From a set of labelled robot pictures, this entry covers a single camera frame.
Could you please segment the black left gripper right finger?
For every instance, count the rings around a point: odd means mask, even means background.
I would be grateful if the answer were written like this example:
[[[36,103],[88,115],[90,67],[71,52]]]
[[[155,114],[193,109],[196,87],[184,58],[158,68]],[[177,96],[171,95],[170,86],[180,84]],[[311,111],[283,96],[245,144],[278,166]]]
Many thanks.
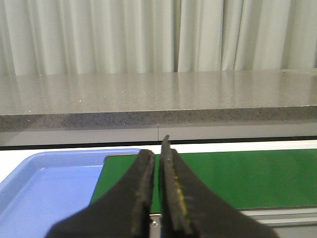
[[[274,238],[275,231],[242,214],[209,189],[170,147],[159,158],[161,235],[164,238]]]

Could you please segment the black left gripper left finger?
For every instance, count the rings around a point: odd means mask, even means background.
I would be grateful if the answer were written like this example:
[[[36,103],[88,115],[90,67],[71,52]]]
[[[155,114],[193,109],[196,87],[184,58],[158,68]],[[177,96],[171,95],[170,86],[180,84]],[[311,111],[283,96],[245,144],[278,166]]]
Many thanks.
[[[55,223],[51,238],[147,238],[150,234],[155,155],[139,151],[121,179],[97,201]]]

